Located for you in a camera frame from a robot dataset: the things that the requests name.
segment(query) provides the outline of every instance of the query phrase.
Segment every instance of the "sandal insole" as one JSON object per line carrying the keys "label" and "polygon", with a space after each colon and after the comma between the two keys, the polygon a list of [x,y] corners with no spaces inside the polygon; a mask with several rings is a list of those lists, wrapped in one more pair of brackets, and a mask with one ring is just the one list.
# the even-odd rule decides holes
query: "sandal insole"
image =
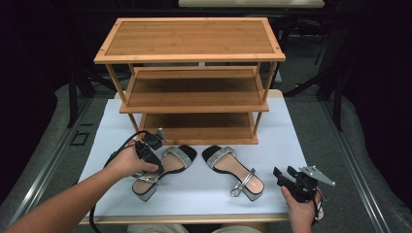
{"label": "sandal insole", "polygon": [[[214,165],[216,169],[227,171],[236,176],[240,181],[244,181],[249,174],[249,171],[240,164],[235,157],[230,154],[222,156]],[[252,193],[260,193],[263,190],[263,183],[253,175],[246,183],[246,187]]]}
{"label": "sandal insole", "polygon": [[[163,159],[161,159],[161,165],[163,165],[164,168],[164,172],[162,174],[185,168],[185,164],[183,164],[182,160],[173,153],[169,153],[164,156]],[[160,177],[162,174],[159,174],[157,172],[148,172],[144,176],[153,177],[154,180],[156,177]],[[133,184],[133,190],[138,194],[143,194],[148,191],[152,185],[153,183],[137,180]]]}

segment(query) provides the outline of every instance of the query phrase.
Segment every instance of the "hand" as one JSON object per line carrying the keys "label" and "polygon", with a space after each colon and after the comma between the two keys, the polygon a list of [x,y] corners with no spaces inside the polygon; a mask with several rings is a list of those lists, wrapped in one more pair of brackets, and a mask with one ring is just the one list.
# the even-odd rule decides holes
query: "hand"
{"label": "hand", "polygon": [[[128,145],[134,145],[135,141],[131,140]],[[139,159],[134,146],[123,149],[104,170],[108,170],[121,178],[130,177],[141,171],[154,172],[158,166],[147,163]]]}
{"label": "hand", "polygon": [[[315,218],[315,206],[313,202],[298,203],[285,186],[282,186],[281,190],[288,204],[292,232],[311,232],[312,222]],[[315,201],[316,204],[321,201],[319,192],[315,195]]]}

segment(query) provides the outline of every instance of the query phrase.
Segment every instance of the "shoe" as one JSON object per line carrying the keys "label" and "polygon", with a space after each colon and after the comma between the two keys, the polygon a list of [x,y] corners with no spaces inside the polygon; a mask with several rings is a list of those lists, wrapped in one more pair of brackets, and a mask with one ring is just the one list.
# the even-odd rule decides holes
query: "shoe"
{"label": "shoe", "polygon": [[137,181],[133,184],[132,190],[142,201],[148,201],[155,193],[155,186],[159,184],[162,177],[167,174],[181,173],[185,171],[196,158],[197,152],[193,148],[183,145],[178,148],[170,147],[163,153],[160,160],[164,168],[162,173],[147,172],[133,176]]}
{"label": "shoe", "polygon": [[239,196],[243,191],[251,201],[255,201],[263,193],[264,185],[263,182],[255,176],[255,169],[253,168],[249,171],[243,166],[235,158],[234,149],[231,147],[221,148],[219,146],[211,146],[202,152],[202,156],[213,171],[231,174],[239,181],[239,184],[230,190],[231,196]]}

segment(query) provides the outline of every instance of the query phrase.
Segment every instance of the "white tabletop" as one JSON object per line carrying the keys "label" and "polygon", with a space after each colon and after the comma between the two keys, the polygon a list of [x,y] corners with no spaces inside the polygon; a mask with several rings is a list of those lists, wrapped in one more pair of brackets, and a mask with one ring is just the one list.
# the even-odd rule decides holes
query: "white tabletop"
{"label": "white tabletop", "polygon": [[[128,116],[119,114],[120,104],[120,99],[108,101],[80,181],[101,170],[110,154],[134,133]],[[268,104],[270,112],[262,115],[257,131],[258,145],[230,145],[237,159],[245,167],[255,168],[263,181],[264,192],[258,200],[252,202],[244,193],[231,197],[229,191],[237,180],[207,166],[201,153],[208,146],[192,146],[197,151],[192,164],[182,173],[163,177],[147,202],[133,193],[134,178],[116,183],[97,203],[96,222],[220,222],[220,216],[233,216],[236,221],[269,216],[261,220],[275,221],[279,215],[287,217],[288,209],[273,168],[276,166],[287,174],[289,165],[297,170],[306,166],[306,161],[284,98],[270,97]],[[161,155],[166,148],[163,146],[155,153]]]}
{"label": "white tabletop", "polygon": [[180,7],[322,8],[323,0],[179,0]]}

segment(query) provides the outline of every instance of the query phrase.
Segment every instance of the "wooden shoe rack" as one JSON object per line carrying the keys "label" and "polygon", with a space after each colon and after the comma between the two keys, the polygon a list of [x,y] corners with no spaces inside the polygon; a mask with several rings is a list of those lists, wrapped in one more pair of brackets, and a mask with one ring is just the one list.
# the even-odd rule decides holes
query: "wooden shoe rack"
{"label": "wooden shoe rack", "polygon": [[[168,17],[118,18],[94,62],[106,65],[120,113],[136,130],[163,128],[170,145],[252,145],[261,115],[269,111],[276,63],[284,60],[267,18]],[[193,62],[221,65],[185,65]],[[261,62],[271,64],[266,87]],[[130,69],[126,91],[116,64]],[[142,115],[139,125],[133,114]]]}

